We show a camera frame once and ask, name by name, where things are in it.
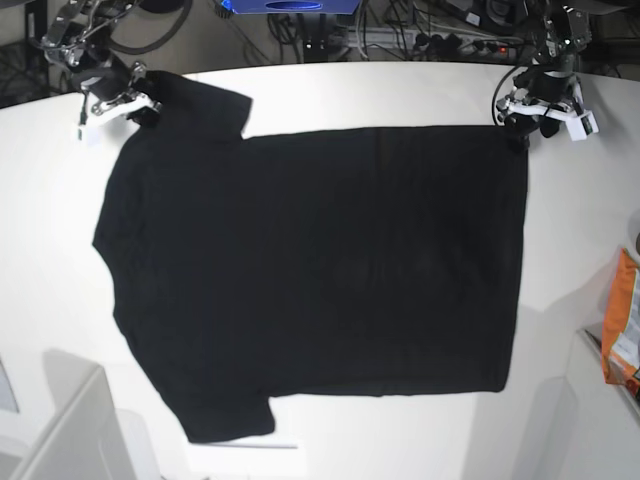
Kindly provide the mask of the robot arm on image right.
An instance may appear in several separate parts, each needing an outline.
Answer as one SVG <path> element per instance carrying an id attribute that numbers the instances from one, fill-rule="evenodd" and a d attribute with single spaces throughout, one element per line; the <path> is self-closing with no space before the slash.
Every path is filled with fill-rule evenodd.
<path id="1" fill-rule="evenodd" d="M 517 115 L 564 121 L 585 112 L 576 63 L 591 40 L 588 15 L 569 1 L 535 1 L 530 14 L 533 45 L 492 97 L 496 125 L 513 124 Z"/>

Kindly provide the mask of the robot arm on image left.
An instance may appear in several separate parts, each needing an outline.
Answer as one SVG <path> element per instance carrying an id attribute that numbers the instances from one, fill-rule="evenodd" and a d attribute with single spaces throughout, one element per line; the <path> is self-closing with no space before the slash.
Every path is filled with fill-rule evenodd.
<path id="1" fill-rule="evenodd" d="M 40 40 L 47 61 L 60 67 L 83 95 L 80 130 L 118 117 L 147 127 L 159 119 L 161 103 L 146 65 L 124 63 L 111 44 L 117 23 L 137 6 L 136 1 L 68 1 Z"/>

